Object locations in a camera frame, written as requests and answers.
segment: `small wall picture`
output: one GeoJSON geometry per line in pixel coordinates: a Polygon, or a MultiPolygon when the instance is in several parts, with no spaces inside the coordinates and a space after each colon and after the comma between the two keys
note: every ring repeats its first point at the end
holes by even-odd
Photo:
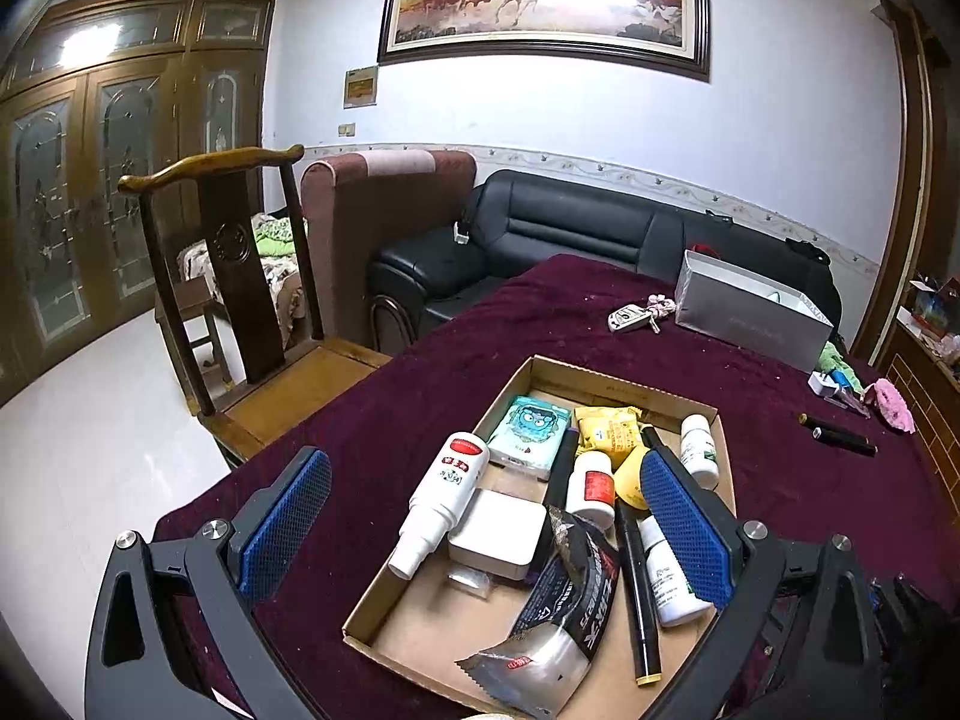
{"type": "Polygon", "coordinates": [[[709,0],[386,0],[381,64],[547,53],[709,77],[709,0]]]}
{"type": "Polygon", "coordinates": [[[348,70],[344,81],[344,108],[376,105],[376,73],[378,66],[348,70]]]}

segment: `blue textured pad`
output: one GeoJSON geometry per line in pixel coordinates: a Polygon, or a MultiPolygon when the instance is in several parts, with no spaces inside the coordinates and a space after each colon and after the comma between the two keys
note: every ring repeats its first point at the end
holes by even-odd
{"type": "Polygon", "coordinates": [[[240,557],[240,594],[252,604],[277,591],[330,495],[330,460],[314,452],[264,517],[240,557]]]}
{"type": "Polygon", "coordinates": [[[717,610],[733,596],[730,557],[716,531],[677,480],[664,458],[650,450],[640,464],[640,490],[693,592],[717,610]]]}

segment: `silver box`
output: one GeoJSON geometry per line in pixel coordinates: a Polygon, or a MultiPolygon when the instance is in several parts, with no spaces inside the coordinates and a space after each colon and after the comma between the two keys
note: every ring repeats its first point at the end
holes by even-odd
{"type": "Polygon", "coordinates": [[[766,276],[687,251],[677,324],[810,373],[833,325],[806,295],[766,276]]]}

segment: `floor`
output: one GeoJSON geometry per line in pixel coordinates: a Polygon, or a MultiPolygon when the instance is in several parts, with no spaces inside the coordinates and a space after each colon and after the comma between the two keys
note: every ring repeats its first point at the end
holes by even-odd
{"type": "MultiPolygon", "coordinates": [[[[191,337],[202,330],[203,319],[188,326],[191,337]]],[[[221,338],[240,380],[229,327],[221,338]]],[[[47,688],[82,720],[90,620],[114,538],[131,528],[149,539],[157,519],[227,466],[186,408],[152,312],[0,408],[0,446],[0,611],[47,688]]]]}

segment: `cartoon character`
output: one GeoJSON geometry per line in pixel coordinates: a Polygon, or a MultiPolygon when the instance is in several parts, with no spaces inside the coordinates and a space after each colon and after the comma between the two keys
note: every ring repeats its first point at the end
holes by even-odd
{"type": "Polygon", "coordinates": [[[510,415],[510,429],[525,442],[543,443],[557,432],[557,415],[529,403],[521,403],[510,415]]]}

